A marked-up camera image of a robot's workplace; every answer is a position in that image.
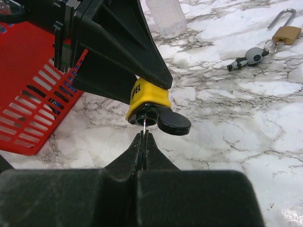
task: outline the panda keychain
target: panda keychain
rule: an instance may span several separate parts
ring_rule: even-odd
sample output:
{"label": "panda keychain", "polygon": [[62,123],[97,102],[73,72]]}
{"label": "panda keychain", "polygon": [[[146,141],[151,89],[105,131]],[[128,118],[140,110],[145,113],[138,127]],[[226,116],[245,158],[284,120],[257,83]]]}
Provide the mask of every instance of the panda keychain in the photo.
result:
{"label": "panda keychain", "polygon": [[227,70],[239,70],[245,66],[255,66],[260,63],[265,56],[269,55],[268,49],[261,49],[259,47],[250,48],[246,51],[243,58],[237,58],[232,64],[227,66]]}
{"label": "panda keychain", "polygon": [[273,35],[272,39],[265,42],[263,49],[259,47],[253,47],[249,49],[243,58],[237,58],[233,63],[227,66],[227,70],[229,72],[232,70],[242,69],[245,66],[255,66],[259,64],[265,56],[276,53],[277,50],[284,44],[292,45],[296,41],[296,39],[299,37],[299,34],[301,33],[301,28],[286,26],[294,17],[296,13],[295,9],[282,10],[267,28],[271,28],[284,13],[292,14],[284,26],[280,27]]}

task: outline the red plastic basket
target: red plastic basket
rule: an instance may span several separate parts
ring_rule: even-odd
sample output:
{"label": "red plastic basket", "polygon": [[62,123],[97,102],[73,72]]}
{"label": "red plastic basket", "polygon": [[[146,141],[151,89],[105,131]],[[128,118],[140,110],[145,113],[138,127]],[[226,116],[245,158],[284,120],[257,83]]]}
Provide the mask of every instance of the red plastic basket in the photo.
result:
{"label": "red plastic basket", "polygon": [[0,26],[0,149],[34,155],[82,92],[53,66],[54,36],[29,23]]}

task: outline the white marble surface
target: white marble surface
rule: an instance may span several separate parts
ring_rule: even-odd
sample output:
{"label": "white marble surface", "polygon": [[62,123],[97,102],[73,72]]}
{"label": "white marble surface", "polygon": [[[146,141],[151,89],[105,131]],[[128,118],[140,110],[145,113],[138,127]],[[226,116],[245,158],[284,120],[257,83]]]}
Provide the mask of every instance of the white marble surface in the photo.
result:
{"label": "white marble surface", "polygon": [[[183,0],[187,30],[164,40],[143,2],[155,42],[174,77],[173,109],[192,121],[189,135],[153,127],[160,150],[179,168],[234,169],[251,180],[267,227],[303,227],[303,38],[257,67],[225,68],[262,47],[284,19],[303,27],[303,0]],[[141,128],[128,106],[84,94],[35,157],[0,152],[15,168],[104,167]]]}

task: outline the padlock shackle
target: padlock shackle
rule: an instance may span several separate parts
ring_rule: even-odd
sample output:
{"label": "padlock shackle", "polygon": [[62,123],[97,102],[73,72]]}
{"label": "padlock shackle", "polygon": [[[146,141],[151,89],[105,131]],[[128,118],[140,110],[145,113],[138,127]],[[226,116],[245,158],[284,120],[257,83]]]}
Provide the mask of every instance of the padlock shackle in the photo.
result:
{"label": "padlock shackle", "polygon": [[284,14],[284,13],[292,13],[291,16],[289,17],[289,19],[283,25],[283,26],[286,26],[289,23],[289,21],[294,18],[294,15],[295,15],[296,11],[295,11],[295,9],[284,9],[284,10],[282,10],[267,28],[271,28],[279,20],[279,18],[282,16],[282,14]]}

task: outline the black plastic tab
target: black plastic tab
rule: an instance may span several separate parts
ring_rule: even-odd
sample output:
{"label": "black plastic tab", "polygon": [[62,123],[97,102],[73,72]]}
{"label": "black plastic tab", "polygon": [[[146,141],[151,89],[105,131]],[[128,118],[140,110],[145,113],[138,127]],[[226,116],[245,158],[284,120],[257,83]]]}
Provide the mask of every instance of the black plastic tab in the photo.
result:
{"label": "black plastic tab", "polygon": [[184,136],[189,134],[191,122],[179,113],[164,111],[159,113],[158,127],[167,134]]}

